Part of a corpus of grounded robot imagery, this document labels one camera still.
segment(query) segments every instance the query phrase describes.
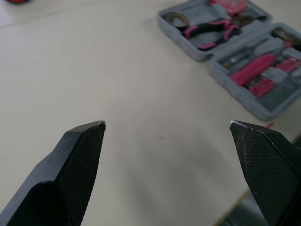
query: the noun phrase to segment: pink tool handle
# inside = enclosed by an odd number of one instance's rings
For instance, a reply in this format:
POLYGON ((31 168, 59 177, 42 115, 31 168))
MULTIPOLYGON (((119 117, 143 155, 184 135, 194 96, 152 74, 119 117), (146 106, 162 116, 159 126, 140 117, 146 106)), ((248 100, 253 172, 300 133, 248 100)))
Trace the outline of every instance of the pink tool handle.
POLYGON ((276 68, 278 68, 286 73, 290 73, 291 71, 295 70, 300 65, 301 65, 301 62, 298 59, 291 57, 291 58, 283 61, 276 68))
POLYGON ((250 80, 256 78, 267 70, 275 62, 274 54, 263 55, 249 63, 240 71, 231 75, 231 78, 240 86, 246 85, 250 80))
POLYGON ((275 87, 275 83, 270 79, 263 79, 256 85, 253 85, 249 91, 257 98, 262 97, 275 87))

